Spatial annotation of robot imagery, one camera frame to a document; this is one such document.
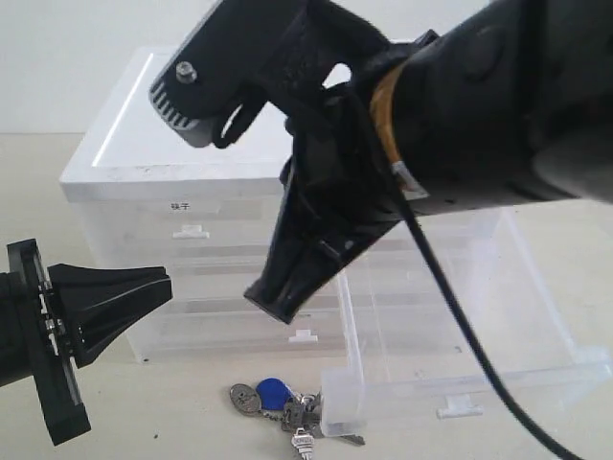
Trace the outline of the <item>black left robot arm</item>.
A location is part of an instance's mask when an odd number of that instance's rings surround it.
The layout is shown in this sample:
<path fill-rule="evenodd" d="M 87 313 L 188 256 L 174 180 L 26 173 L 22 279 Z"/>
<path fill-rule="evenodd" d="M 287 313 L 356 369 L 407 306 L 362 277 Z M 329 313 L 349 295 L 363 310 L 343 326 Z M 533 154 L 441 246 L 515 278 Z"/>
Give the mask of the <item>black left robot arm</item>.
<path fill-rule="evenodd" d="M 172 298 L 162 266 L 44 266 L 36 240 L 7 246 L 1 275 L 1 383 L 34 379 L 58 446 L 91 428 L 75 377 L 122 333 Z"/>

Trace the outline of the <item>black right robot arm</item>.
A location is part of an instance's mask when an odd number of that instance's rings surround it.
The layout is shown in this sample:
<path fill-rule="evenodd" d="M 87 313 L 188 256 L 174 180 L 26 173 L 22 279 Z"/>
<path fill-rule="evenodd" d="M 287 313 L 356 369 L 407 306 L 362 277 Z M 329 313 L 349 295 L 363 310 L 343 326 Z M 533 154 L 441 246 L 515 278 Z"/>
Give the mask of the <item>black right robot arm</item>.
<path fill-rule="evenodd" d="M 291 118 L 284 196 L 245 298 L 288 323 L 402 220 L 612 199 L 612 5 L 495 1 L 372 56 Z"/>

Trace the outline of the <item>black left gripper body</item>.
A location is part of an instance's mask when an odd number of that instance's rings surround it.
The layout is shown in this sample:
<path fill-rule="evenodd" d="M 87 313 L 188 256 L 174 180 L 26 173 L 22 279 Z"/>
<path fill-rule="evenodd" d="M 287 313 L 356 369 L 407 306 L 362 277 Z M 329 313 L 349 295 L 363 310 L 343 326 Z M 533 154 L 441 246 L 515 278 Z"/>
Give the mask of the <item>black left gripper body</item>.
<path fill-rule="evenodd" d="M 91 429 L 68 353 L 55 340 L 60 326 L 46 302 L 52 292 L 36 240 L 7 245 L 5 384 L 32 377 L 55 446 Z"/>

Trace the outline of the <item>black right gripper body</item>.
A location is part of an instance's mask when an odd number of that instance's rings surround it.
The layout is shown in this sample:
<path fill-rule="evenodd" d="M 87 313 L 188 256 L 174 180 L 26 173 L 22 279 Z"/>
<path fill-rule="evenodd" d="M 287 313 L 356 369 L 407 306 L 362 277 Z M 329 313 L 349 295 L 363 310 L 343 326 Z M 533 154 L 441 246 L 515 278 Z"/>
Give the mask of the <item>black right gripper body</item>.
<path fill-rule="evenodd" d="M 281 268 L 343 268 L 399 221 L 362 98 L 351 88 L 333 88 L 320 114 L 321 132 L 293 117 L 285 124 L 292 150 L 280 175 Z"/>

